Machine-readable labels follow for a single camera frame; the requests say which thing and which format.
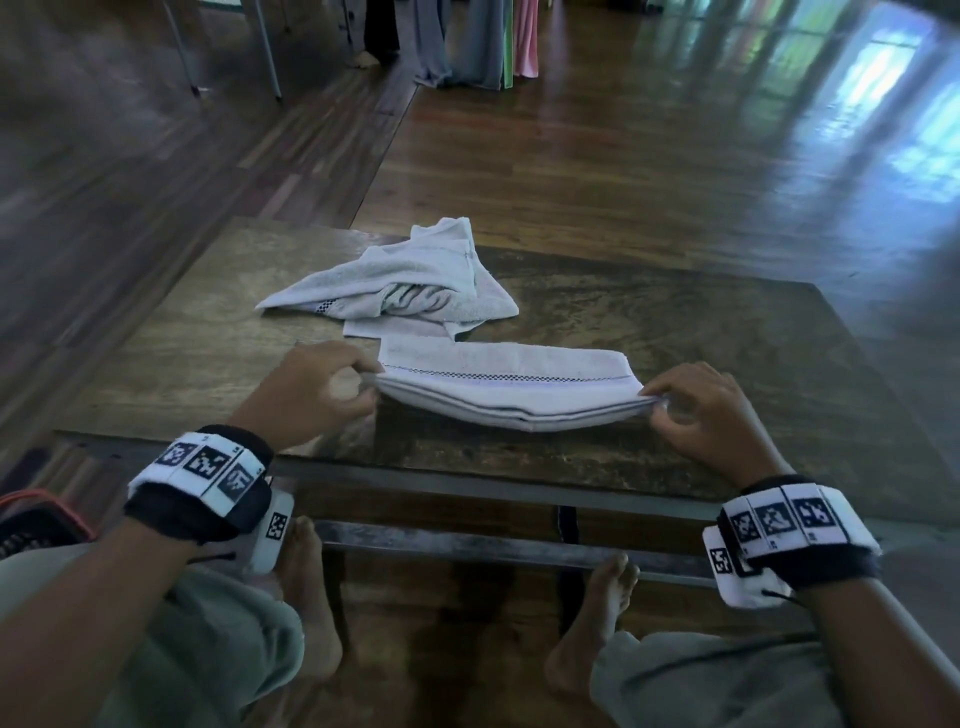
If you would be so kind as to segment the person's left hand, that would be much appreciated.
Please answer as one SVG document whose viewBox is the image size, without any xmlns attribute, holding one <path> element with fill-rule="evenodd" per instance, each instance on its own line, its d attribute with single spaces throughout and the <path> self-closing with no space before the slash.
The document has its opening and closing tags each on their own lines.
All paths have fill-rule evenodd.
<svg viewBox="0 0 960 728">
<path fill-rule="evenodd" d="M 275 453 L 340 431 L 330 383 L 347 369 L 357 374 L 383 371 L 377 358 L 342 341 L 295 345 L 225 424 L 256 435 Z"/>
</svg>

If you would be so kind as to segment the person's right hand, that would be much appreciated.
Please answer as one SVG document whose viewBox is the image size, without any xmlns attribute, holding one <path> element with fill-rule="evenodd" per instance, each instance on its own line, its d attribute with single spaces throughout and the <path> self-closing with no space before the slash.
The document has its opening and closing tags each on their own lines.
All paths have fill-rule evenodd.
<svg viewBox="0 0 960 728">
<path fill-rule="evenodd" d="M 686 422 L 679 454 L 737 489 L 796 474 L 731 374 L 704 361 L 681 363 L 651 379 L 639 395 L 656 397 L 656 406 L 668 406 L 675 420 Z"/>
</svg>

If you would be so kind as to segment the white towel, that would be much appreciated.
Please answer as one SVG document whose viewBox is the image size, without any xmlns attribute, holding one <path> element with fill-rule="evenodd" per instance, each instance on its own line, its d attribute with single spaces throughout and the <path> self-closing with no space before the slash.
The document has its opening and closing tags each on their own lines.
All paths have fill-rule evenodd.
<svg viewBox="0 0 960 728">
<path fill-rule="evenodd" d="M 257 310 L 299 310 L 343 321 L 345 336 L 454 339 L 520 315 L 479 259 L 468 217 L 413 225 L 408 240 L 361 255 L 270 294 Z"/>
<path fill-rule="evenodd" d="M 643 395 L 616 350 L 455 342 L 394 335 L 381 340 L 380 394 L 457 421 L 534 433 L 606 426 L 665 400 Z"/>
</svg>

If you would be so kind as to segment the person's right forearm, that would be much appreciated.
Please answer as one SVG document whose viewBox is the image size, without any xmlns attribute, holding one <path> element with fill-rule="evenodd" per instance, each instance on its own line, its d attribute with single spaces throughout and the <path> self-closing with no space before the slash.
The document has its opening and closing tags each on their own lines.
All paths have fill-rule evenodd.
<svg viewBox="0 0 960 728">
<path fill-rule="evenodd" d="M 960 728 L 960 669 L 876 578 L 800 590 L 852 728 Z"/>
</svg>

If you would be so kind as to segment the person's left forearm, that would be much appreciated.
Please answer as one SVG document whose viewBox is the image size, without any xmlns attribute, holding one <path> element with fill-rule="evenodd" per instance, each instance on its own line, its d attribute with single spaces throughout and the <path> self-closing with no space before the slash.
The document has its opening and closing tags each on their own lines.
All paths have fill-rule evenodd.
<svg viewBox="0 0 960 728">
<path fill-rule="evenodd" d="M 0 621 L 6 728 L 90 728 L 199 550 L 125 517 Z"/>
</svg>

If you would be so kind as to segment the right wrist marker band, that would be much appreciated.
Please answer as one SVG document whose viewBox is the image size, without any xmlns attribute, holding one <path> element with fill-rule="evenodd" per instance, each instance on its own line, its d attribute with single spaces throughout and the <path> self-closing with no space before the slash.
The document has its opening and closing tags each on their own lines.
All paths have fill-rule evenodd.
<svg viewBox="0 0 960 728">
<path fill-rule="evenodd" d="M 800 475 L 757 481 L 725 503 L 702 541 L 735 609 L 795 602 L 795 590 L 879 579 L 882 549 L 846 495 Z"/>
</svg>

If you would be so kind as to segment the wrist marker band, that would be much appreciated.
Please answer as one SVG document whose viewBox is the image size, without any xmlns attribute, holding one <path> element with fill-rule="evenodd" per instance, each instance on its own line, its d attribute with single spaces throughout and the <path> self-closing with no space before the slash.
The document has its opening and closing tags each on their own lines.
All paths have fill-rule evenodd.
<svg viewBox="0 0 960 728">
<path fill-rule="evenodd" d="M 735 609 L 795 602 L 795 590 L 879 579 L 882 549 L 846 495 L 800 475 L 757 481 L 725 503 L 702 541 Z"/>
<path fill-rule="evenodd" d="M 128 483 L 124 514 L 198 544 L 191 565 L 241 579 L 268 575 L 294 510 L 293 495 L 272 483 L 273 459 L 270 445 L 242 428 L 183 433 Z"/>
</svg>

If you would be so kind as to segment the left wrist marker band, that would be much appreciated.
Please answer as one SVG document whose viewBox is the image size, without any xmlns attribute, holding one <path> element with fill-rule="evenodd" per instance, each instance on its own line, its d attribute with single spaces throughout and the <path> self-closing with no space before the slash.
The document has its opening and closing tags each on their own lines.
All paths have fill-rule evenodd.
<svg viewBox="0 0 960 728">
<path fill-rule="evenodd" d="M 268 575 L 294 510 L 293 495 L 272 483 L 273 459 L 270 445 L 242 428 L 183 433 L 128 483 L 124 514 L 198 544 L 191 565 L 241 579 Z"/>
</svg>

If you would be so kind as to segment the person's left foot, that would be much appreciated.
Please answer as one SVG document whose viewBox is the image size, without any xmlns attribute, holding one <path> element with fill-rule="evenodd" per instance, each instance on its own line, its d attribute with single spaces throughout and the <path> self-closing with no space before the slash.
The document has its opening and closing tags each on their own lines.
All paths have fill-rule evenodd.
<svg viewBox="0 0 960 728">
<path fill-rule="evenodd" d="M 274 571 L 283 601 L 301 621 L 304 656 L 296 676 L 326 682 L 339 669 L 344 650 L 329 601 L 323 543 L 308 516 L 292 521 Z"/>
</svg>

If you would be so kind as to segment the metal table crossbar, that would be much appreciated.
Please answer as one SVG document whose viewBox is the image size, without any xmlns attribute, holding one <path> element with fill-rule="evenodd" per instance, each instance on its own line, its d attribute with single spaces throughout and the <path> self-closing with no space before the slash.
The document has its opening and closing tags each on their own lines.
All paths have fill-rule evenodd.
<svg viewBox="0 0 960 728">
<path fill-rule="evenodd" d="M 317 519 L 319 538 L 333 550 L 445 561 L 591 571 L 617 555 L 616 548 L 524 540 L 472 533 Z M 709 560 L 703 556 L 626 550 L 643 580 L 716 589 Z"/>
</svg>

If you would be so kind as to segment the person's right foot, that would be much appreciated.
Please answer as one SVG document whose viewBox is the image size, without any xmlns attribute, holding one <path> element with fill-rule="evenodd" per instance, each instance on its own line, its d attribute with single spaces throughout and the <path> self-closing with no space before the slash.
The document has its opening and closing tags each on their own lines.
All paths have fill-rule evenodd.
<svg viewBox="0 0 960 728">
<path fill-rule="evenodd" d="M 639 580 L 640 570 L 626 552 L 594 569 L 579 613 L 546 659 L 544 676 L 552 693 L 589 698 L 594 663 L 615 635 Z"/>
</svg>

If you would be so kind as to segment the person's grey-green trousers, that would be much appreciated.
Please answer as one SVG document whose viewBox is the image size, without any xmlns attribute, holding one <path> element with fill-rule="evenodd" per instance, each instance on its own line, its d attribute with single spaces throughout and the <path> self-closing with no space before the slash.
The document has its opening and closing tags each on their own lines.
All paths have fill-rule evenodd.
<svg viewBox="0 0 960 728">
<path fill-rule="evenodd" d="M 93 544 L 0 562 L 0 622 Z M 153 613 L 89 728 L 239 728 L 298 678 L 300 617 L 284 600 L 187 566 Z M 853 728 L 827 653 L 807 635 L 726 639 L 616 630 L 589 697 L 618 728 Z"/>
</svg>

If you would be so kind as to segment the black basket with orange rim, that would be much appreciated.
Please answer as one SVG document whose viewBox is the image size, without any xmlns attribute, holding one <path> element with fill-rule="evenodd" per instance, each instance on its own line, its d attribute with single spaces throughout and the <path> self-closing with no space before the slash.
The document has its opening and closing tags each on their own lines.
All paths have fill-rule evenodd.
<svg viewBox="0 0 960 728">
<path fill-rule="evenodd" d="M 0 562 L 15 555 L 88 544 L 96 531 L 54 493 L 39 489 L 0 495 Z"/>
</svg>

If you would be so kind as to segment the grey hanging cloths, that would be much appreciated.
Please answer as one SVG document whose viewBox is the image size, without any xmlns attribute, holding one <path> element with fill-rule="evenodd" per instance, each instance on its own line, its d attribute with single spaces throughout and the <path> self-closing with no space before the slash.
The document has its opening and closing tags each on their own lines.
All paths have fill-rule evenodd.
<svg viewBox="0 0 960 728">
<path fill-rule="evenodd" d="M 465 19 L 449 39 L 453 0 L 410 0 L 414 82 L 429 89 L 513 86 L 513 0 L 465 0 Z"/>
</svg>

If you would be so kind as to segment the pink hanging cloth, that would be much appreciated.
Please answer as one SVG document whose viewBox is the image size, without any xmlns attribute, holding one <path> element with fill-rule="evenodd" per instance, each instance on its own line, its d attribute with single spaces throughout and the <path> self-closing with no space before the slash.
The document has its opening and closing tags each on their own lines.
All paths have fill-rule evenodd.
<svg viewBox="0 0 960 728">
<path fill-rule="evenodd" d="M 539 0 L 512 0 L 512 73 L 515 77 L 539 77 Z"/>
</svg>

